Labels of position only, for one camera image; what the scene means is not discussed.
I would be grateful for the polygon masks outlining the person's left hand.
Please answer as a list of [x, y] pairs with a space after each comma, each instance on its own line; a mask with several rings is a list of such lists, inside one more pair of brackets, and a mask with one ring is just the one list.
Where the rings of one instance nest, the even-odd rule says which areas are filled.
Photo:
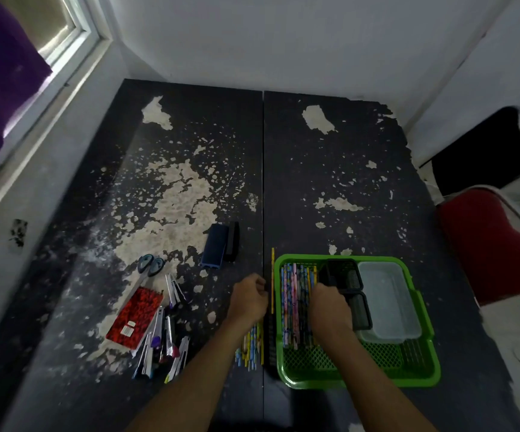
[[245, 301], [242, 292], [242, 280], [234, 284], [227, 320], [241, 331], [247, 332], [266, 314], [267, 306], [254, 306]]

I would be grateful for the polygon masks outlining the person's right hand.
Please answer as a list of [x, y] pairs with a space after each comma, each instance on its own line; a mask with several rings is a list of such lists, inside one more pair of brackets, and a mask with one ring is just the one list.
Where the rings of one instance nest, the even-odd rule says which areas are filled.
[[308, 319], [315, 340], [324, 350], [340, 348], [348, 340], [357, 340], [346, 302], [310, 301]]

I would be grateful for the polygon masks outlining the bundle of colourful pencils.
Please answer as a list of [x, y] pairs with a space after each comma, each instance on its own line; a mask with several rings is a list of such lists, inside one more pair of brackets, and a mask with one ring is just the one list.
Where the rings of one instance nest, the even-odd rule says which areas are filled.
[[250, 329], [243, 338], [242, 344], [235, 352], [235, 363], [237, 366], [255, 371], [264, 366], [264, 325], [259, 322]]

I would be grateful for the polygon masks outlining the person's left forearm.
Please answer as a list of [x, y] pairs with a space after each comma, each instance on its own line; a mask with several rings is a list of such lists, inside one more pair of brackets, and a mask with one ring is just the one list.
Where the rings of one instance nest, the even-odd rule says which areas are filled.
[[243, 337], [262, 316], [226, 318], [178, 378], [167, 384], [125, 432], [207, 432]]

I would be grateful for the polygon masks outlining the person's right forearm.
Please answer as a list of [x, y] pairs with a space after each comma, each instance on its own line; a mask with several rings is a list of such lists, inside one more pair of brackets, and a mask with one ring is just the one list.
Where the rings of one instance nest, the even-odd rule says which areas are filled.
[[438, 432], [359, 340], [323, 350], [339, 371], [365, 432]]

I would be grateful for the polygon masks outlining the row of patterned pencils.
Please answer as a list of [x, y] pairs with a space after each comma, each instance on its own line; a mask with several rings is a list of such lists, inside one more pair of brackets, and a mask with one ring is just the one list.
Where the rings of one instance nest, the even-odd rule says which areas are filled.
[[287, 262], [279, 268], [279, 277], [284, 348], [312, 348], [317, 344], [308, 321], [308, 308], [318, 279], [316, 265]]

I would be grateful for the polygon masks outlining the black board eraser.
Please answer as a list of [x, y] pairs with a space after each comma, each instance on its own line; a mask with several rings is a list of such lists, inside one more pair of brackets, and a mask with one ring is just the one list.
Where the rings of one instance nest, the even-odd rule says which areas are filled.
[[223, 260], [234, 262], [239, 253], [240, 246], [240, 225], [238, 221], [230, 222], [228, 225], [227, 239], [223, 254]]

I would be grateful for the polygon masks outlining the blue board eraser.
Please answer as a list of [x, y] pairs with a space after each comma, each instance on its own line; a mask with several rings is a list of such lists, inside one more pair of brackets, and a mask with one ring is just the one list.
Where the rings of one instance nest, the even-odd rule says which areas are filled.
[[211, 225], [200, 261], [202, 267], [216, 269], [221, 267], [228, 242], [228, 234], [228, 225], [219, 223]]

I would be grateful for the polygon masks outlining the green plastic mesh basket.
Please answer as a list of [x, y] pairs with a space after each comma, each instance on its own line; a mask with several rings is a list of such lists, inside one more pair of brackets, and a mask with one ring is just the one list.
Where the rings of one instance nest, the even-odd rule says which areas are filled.
[[277, 370], [288, 387], [439, 382], [435, 331], [401, 260], [285, 254], [275, 285]]

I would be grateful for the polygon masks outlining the pile of pens and cutters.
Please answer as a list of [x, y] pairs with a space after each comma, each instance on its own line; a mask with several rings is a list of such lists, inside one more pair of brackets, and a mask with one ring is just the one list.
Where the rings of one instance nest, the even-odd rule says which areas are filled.
[[148, 326], [140, 344], [140, 358], [134, 369], [133, 379], [141, 376], [153, 378], [155, 359], [158, 359], [157, 363], [160, 365], [171, 362], [170, 371], [164, 381], [168, 384], [180, 374], [186, 364], [190, 338], [185, 336], [177, 344], [173, 318], [174, 312], [180, 305], [192, 303], [192, 295], [185, 293], [176, 278], [170, 274], [165, 276], [165, 284], [168, 290], [169, 304], [158, 307], [152, 322]]

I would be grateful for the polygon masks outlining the red patterned notebook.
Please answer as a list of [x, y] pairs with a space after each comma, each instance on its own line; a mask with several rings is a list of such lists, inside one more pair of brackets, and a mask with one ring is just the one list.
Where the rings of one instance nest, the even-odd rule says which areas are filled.
[[136, 350], [163, 298], [161, 292], [139, 287], [118, 313], [105, 338], [125, 348]]

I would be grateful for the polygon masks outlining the red padded chair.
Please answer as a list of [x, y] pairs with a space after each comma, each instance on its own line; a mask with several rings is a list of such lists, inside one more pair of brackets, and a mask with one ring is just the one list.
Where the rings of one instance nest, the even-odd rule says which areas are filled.
[[520, 295], [520, 210], [498, 189], [468, 188], [437, 215], [479, 305]]

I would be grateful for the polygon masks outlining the black padded chair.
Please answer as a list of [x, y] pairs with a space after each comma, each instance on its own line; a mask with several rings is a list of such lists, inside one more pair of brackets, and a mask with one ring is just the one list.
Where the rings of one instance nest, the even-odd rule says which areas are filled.
[[504, 188], [520, 178], [520, 108], [505, 106], [425, 161], [450, 196], [476, 185]]

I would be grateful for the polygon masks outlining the grey-blue handled scissors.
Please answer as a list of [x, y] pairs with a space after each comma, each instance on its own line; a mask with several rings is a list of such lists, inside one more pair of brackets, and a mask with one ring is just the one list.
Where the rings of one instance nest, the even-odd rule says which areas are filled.
[[152, 254], [145, 254], [139, 258], [137, 263], [137, 272], [140, 277], [132, 287], [132, 290], [127, 295], [121, 308], [125, 307], [128, 301], [134, 296], [136, 290], [142, 285], [142, 283], [148, 278], [157, 275], [165, 265], [165, 261], [161, 257], [155, 257]]

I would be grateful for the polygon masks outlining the white window frame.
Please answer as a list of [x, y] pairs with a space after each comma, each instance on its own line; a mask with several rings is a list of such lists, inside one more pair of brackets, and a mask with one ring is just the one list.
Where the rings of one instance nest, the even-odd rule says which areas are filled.
[[67, 101], [74, 76], [105, 41], [93, 0], [0, 0], [52, 73], [6, 125], [0, 149], [0, 204], [37, 149], [46, 124]]

